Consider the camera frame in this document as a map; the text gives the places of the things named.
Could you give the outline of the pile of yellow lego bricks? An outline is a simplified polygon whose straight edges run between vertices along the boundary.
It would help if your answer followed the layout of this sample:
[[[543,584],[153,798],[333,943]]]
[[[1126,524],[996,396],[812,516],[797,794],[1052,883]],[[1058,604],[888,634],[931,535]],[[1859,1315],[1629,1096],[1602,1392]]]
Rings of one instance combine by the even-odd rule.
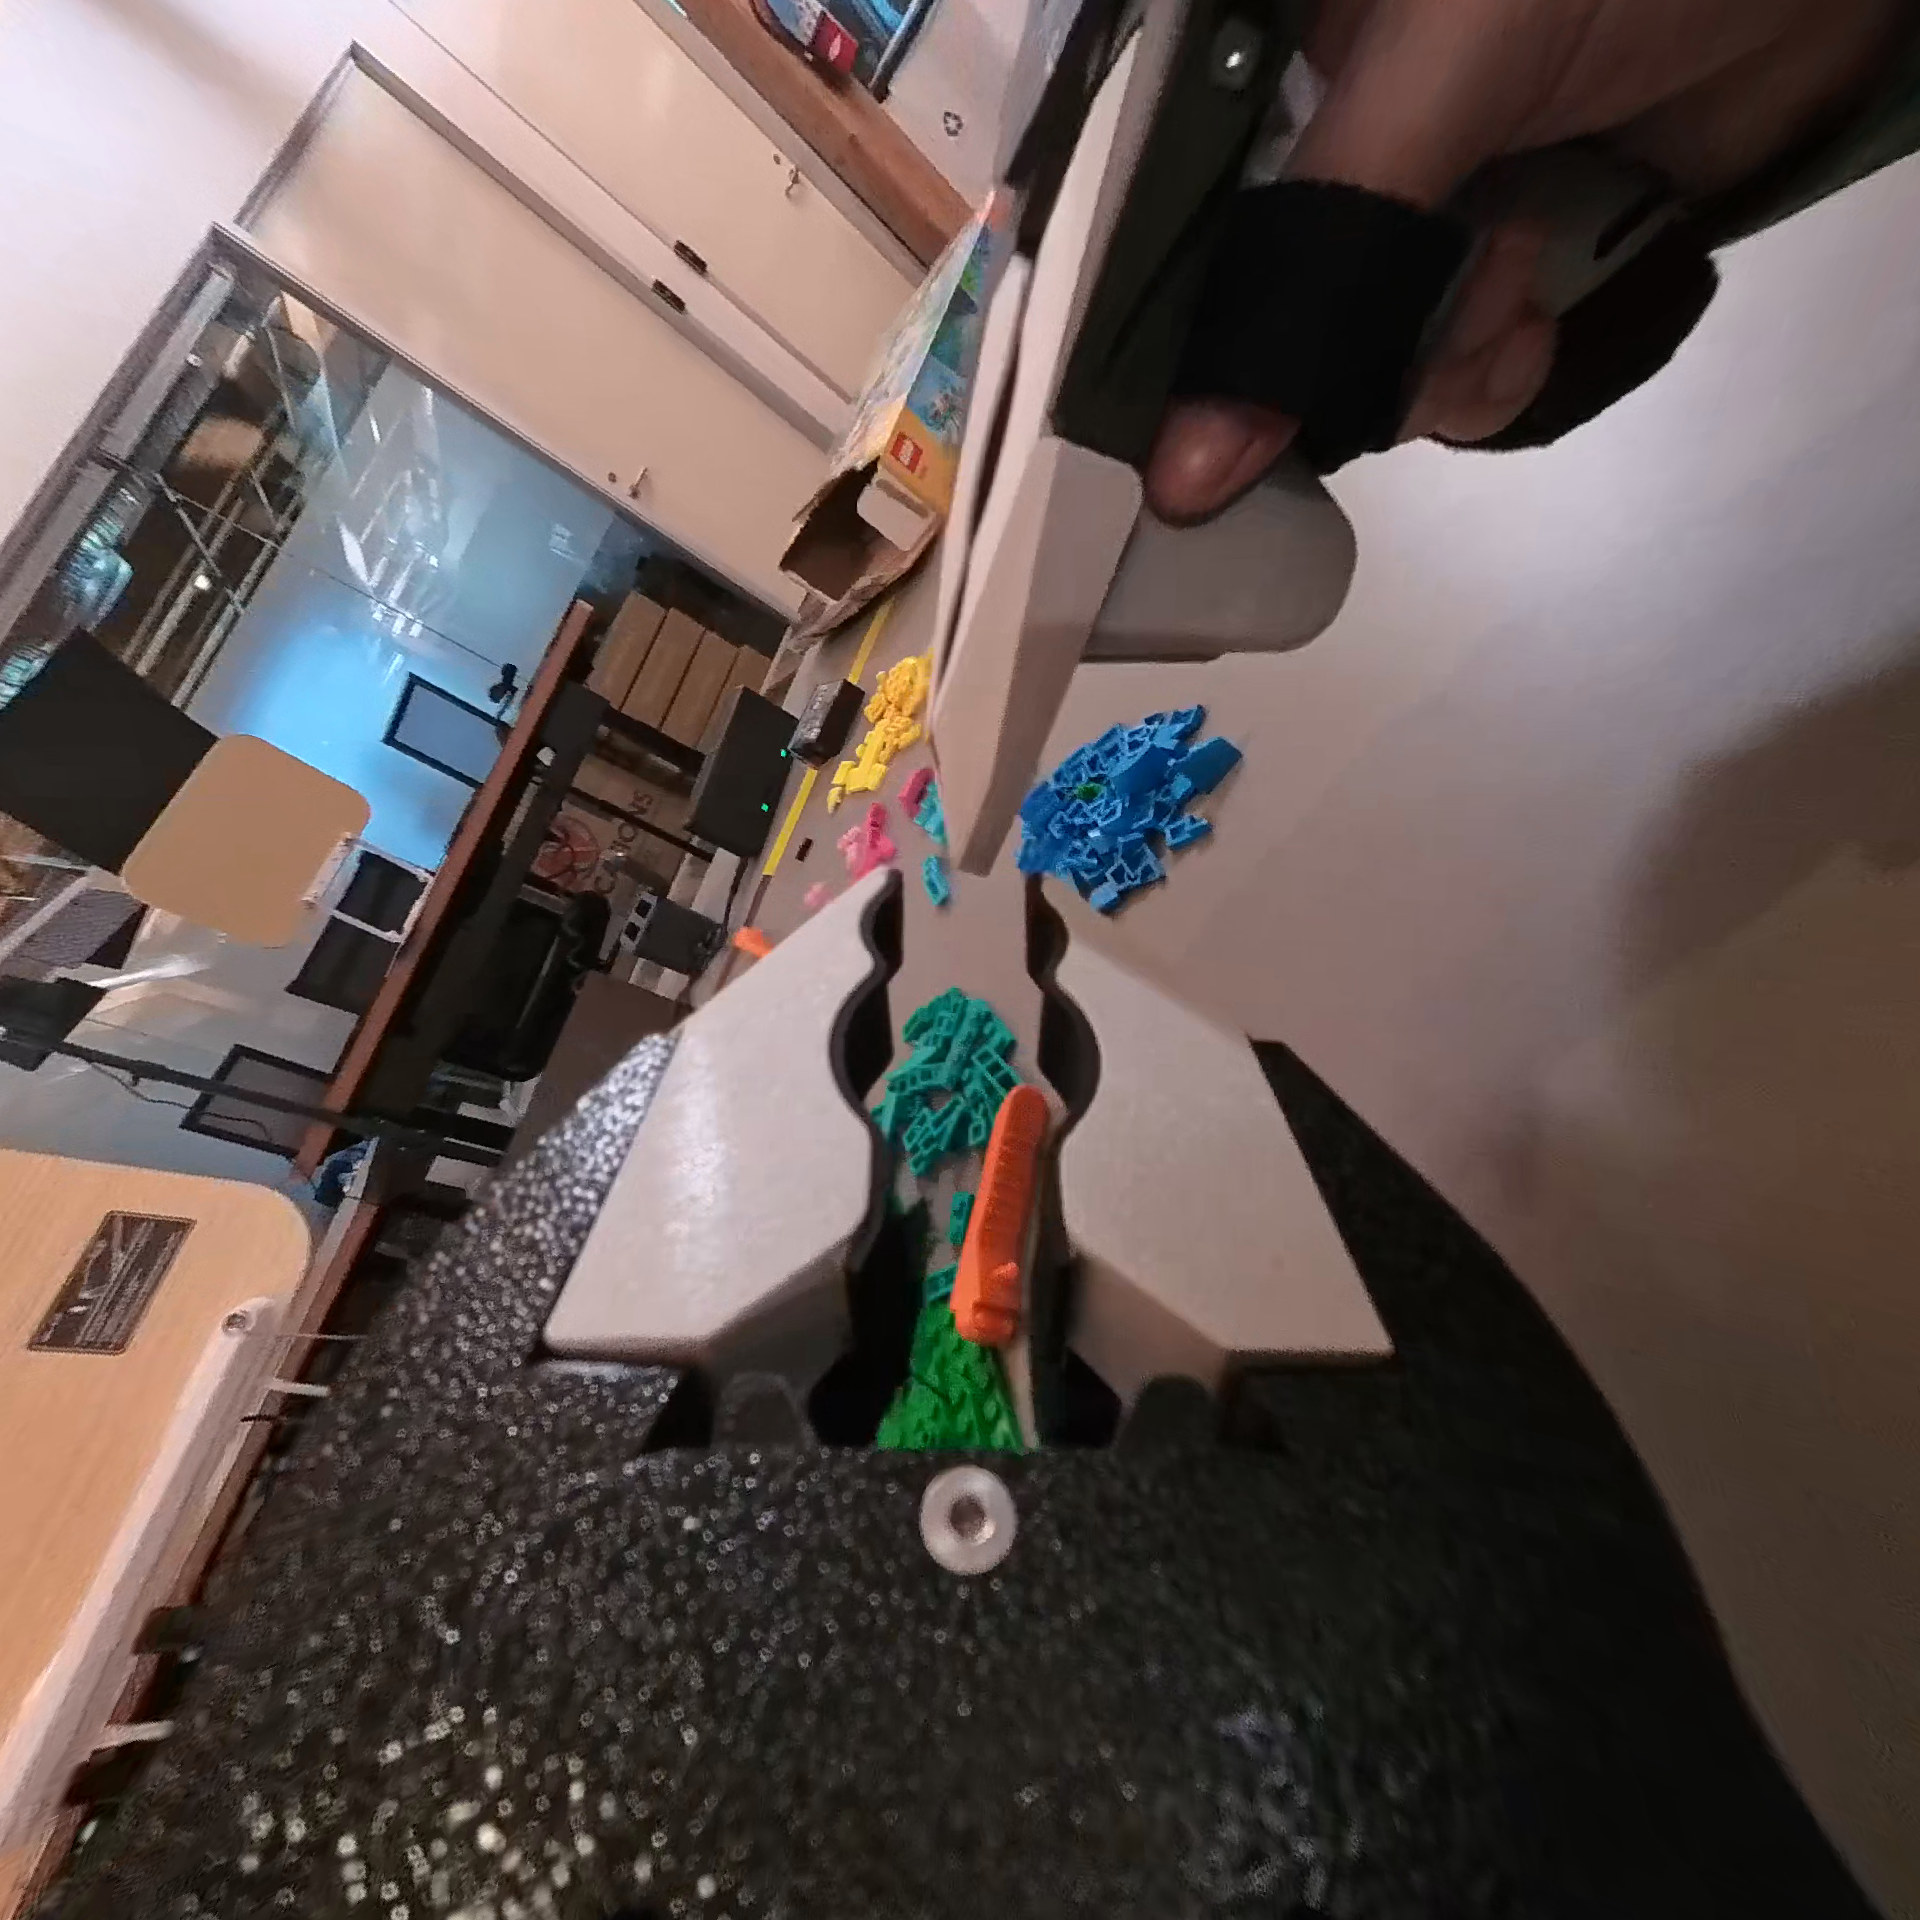
[[[899,659],[877,676],[869,703],[863,704],[869,731],[854,757],[837,763],[827,787],[827,812],[839,812],[847,798],[877,794],[894,759],[923,738],[931,664],[932,653],[923,650]]]

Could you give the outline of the brown cardboard box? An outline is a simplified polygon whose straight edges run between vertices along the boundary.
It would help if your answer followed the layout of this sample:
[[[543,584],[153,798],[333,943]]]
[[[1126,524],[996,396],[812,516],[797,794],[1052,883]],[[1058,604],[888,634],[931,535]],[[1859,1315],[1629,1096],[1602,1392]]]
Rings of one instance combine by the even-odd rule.
[[[774,653],[763,653],[759,647],[734,645],[717,631],[703,631],[660,731],[688,751],[707,751],[726,700],[740,687],[759,690],[770,664]]]
[[[605,700],[609,709],[621,709],[635,692],[635,682],[658,645],[664,617],[668,609],[648,594],[632,590],[618,601],[605,634],[598,645],[588,676],[590,692]]]
[[[621,700],[621,712],[632,722],[669,735],[668,719],[703,650],[707,634],[708,631],[688,612],[672,609],[664,616],[640,670]]]

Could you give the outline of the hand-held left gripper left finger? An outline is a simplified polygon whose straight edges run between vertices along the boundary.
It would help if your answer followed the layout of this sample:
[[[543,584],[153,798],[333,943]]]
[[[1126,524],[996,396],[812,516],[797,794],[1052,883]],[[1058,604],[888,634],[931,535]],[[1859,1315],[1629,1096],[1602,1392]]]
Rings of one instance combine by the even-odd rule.
[[[900,873],[877,867],[681,1025],[548,1351],[801,1398],[850,1351],[850,1274],[884,1212],[869,1096],[899,963]]]

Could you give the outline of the black computer case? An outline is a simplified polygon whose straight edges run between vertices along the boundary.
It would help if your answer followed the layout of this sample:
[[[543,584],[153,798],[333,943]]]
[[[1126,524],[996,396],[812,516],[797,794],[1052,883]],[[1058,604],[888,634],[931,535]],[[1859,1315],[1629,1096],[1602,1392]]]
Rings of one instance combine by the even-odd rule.
[[[774,831],[797,719],[749,687],[723,709],[723,735],[693,786],[686,834],[708,850],[752,858]]]

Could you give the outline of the black label plate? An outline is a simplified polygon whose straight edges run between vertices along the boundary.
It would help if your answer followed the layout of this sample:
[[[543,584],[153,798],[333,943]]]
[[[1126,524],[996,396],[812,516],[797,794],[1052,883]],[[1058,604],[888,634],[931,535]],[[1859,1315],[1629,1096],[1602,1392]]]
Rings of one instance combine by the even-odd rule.
[[[106,1212],[26,1346],[71,1357],[125,1351],[194,1232],[194,1218]]]

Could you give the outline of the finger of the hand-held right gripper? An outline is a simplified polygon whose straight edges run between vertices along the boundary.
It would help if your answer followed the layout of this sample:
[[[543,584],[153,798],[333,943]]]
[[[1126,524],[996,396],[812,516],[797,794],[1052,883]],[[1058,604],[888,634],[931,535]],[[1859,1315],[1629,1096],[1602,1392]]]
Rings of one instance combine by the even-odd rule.
[[[1187,3],[1126,6],[1086,107],[1069,111],[1052,200],[1043,181],[1024,190],[1020,253],[1032,275],[944,741],[931,704],[950,852],[967,875],[986,875],[1012,834],[1141,512],[1144,413],[1164,396],[1164,372],[1149,372],[1144,396],[1130,396],[1131,374],[1108,395],[1101,350],[1121,315],[1121,225],[1187,30]]]
[[[976,210],[970,248],[957,267],[950,316],[944,336],[950,360],[962,374],[957,426],[957,474],[944,524],[944,550],[935,571],[935,625],[932,625],[932,738],[950,738],[947,695],[960,623],[966,609],[970,545],[990,470],[1002,405],[1020,360],[1020,325],[1025,307],[1025,283],[1032,275],[1020,253],[1024,190],[996,181]]]

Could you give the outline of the green lego build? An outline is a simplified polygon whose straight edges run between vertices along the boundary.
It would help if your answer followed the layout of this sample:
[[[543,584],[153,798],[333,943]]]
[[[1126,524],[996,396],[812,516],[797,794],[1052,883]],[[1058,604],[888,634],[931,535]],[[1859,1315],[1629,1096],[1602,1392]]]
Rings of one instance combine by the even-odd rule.
[[[953,1287],[976,1193],[957,1190],[947,1225],[928,1202],[899,1212],[908,1232],[908,1359],[877,1426],[882,1453],[1025,1453],[1007,1365],[960,1332]]]

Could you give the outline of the pile of blue lego bricks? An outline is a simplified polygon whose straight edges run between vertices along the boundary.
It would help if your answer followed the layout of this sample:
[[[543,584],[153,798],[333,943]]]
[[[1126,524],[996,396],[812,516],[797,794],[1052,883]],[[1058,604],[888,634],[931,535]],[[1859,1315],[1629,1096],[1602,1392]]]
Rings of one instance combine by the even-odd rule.
[[[1020,804],[1020,875],[1064,881],[1101,916],[1164,883],[1169,854],[1211,837],[1204,804],[1240,766],[1204,722],[1204,704],[1152,712],[1070,751]]]

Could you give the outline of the wooden shelf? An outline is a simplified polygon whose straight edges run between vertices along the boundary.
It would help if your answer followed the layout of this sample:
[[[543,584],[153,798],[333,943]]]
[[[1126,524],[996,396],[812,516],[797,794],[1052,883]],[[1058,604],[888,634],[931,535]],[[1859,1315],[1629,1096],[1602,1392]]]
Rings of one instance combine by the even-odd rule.
[[[912,135],[850,77],[837,77],[782,34],[763,3],[681,3],[688,24],[748,83],[756,103],[827,164],[877,226],[932,267],[967,225],[970,202]]]

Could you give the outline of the light wooden table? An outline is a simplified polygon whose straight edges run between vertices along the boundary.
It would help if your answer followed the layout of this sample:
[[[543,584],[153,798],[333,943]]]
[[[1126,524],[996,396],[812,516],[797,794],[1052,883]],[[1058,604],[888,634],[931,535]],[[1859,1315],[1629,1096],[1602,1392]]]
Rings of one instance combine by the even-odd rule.
[[[116,1208],[197,1232],[125,1351],[33,1351]],[[136,1627],[275,1375],[311,1241],[266,1186],[2,1149],[2,1849],[106,1730]]]

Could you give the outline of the colourful lego box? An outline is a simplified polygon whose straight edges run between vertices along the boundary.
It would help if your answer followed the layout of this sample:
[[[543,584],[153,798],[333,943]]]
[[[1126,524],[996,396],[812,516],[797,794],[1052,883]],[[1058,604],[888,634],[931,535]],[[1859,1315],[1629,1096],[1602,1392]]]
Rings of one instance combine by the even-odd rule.
[[[805,590],[795,647],[843,629],[931,550],[957,494],[970,382],[1009,191],[970,221],[884,336],[827,478],[792,521],[782,572]]]

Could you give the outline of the pile of pink lego bricks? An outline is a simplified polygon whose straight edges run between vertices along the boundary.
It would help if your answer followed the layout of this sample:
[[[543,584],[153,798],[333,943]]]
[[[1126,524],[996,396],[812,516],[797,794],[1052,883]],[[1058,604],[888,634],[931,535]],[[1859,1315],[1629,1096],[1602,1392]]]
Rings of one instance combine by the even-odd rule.
[[[917,766],[905,775],[894,798],[867,804],[867,812],[837,837],[847,877],[867,877],[877,867],[900,866],[923,883],[923,854],[939,852],[950,858],[947,850],[935,850],[923,831],[913,826],[913,804],[928,780],[935,780],[932,766]]]

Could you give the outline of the yellow tape strip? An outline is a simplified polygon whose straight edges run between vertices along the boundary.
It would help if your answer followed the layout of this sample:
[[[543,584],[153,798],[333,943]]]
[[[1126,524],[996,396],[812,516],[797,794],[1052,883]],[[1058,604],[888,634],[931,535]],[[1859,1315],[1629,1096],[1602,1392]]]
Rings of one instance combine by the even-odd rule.
[[[888,598],[882,598],[877,612],[873,616],[873,623],[869,623],[869,629],[867,629],[867,634],[863,634],[863,641],[858,641],[858,647],[854,653],[854,664],[850,664],[854,687],[858,687],[867,679],[867,666],[869,666],[869,659],[876,653],[877,634],[884,631],[890,612],[894,612],[894,598],[888,596]],[[782,858],[787,858],[787,852],[792,847],[795,826],[801,825],[801,814],[805,814],[805,809],[808,809],[808,800],[816,794],[819,780],[820,780],[820,763],[808,763],[805,775],[797,781],[797,790],[795,790],[795,798],[790,804],[790,814],[782,816],[782,826],[774,837],[774,847],[770,847],[770,852],[763,858],[759,877],[778,875],[778,866],[782,866]]]

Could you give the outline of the glass partition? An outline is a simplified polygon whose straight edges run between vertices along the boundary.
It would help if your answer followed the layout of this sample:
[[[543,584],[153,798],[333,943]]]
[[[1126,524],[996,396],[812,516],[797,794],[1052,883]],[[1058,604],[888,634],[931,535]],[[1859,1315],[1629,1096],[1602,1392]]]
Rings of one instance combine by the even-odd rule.
[[[618,520],[233,253],[203,253],[2,577],[2,700],[75,631],[213,735],[372,804],[282,949],[136,901],[2,814],[2,1057],[299,1057],[370,1008]]]

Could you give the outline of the white wall cabinet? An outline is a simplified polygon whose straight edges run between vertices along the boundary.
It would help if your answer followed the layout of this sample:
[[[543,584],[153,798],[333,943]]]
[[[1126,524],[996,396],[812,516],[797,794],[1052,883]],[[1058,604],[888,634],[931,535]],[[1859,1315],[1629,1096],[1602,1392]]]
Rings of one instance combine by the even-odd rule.
[[[664,3],[370,3],[249,232],[777,616],[923,275]]]

